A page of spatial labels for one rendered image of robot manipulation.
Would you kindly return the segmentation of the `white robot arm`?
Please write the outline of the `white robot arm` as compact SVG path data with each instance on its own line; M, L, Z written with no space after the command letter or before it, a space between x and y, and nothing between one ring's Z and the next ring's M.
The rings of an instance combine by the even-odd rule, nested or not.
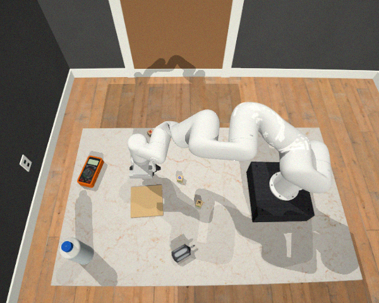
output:
M172 140L178 147L189 148L202 158L247 161L258 150L258 132L279 152L280 172L269 182L271 192L279 199L294 199L299 190L327 192L332 186L329 150L325 143L309 138L286 122L266 105L244 102L235 107L229 125L228 142L218 141L220 122L212 110L202 110L183 122L166 121L153 131L148 143L142 134L128 139L134 161L130 179L153 179L149 161L164 163ZM289 182L288 182L289 181Z

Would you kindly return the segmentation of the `orange digital multimeter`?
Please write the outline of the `orange digital multimeter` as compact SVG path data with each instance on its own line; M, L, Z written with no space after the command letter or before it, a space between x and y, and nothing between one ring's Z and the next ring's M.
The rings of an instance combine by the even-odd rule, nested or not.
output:
M90 188L94 187L103 164L104 161L102 158L88 156L77 180L78 184Z

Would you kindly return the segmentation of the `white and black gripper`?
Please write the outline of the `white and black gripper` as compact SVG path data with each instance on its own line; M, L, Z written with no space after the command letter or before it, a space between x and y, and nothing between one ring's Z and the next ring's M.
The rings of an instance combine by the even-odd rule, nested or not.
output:
M134 166L134 161L131 157L131 167L129 168L130 170L133 170L133 166ZM158 170L161 170L161 167L158 166L156 163L153 163L151 161L149 161L149 167L148 167L148 170L152 170L153 172L153 175L154 175L154 172L158 171Z

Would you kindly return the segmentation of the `tan flat mat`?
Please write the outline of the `tan flat mat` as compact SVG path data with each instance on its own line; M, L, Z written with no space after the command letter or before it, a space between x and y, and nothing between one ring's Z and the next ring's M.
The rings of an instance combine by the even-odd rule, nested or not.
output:
M131 218L161 215L162 185L131 187Z

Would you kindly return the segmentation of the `white bottle with blue cap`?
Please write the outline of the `white bottle with blue cap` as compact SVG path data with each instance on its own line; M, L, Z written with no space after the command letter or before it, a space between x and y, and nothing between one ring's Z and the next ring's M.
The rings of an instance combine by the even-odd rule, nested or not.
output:
M87 264L93 258L93 249L74 237L65 239L59 252L63 258L79 264Z

